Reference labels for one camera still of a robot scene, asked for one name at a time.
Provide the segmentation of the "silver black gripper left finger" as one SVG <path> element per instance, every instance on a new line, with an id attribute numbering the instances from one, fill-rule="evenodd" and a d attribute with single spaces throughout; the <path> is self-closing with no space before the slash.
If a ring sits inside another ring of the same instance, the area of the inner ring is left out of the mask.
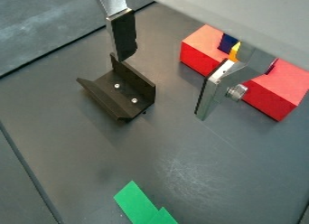
<path id="1" fill-rule="evenodd" d="M 113 41 L 119 61 L 124 61 L 137 50 L 135 16 L 125 0 L 96 0 L 105 12 L 105 28 Z"/>

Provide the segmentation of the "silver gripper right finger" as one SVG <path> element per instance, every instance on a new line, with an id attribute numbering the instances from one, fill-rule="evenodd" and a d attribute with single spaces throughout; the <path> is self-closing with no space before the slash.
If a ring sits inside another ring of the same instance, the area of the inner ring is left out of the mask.
<path id="1" fill-rule="evenodd" d="M 256 49 L 247 42 L 240 43 L 238 61 L 224 59 L 203 80 L 193 114 L 204 120 L 223 98 L 239 101 L 247 91 L 242 85 L 247 80 L 266 73 L 276 57 Z"/>

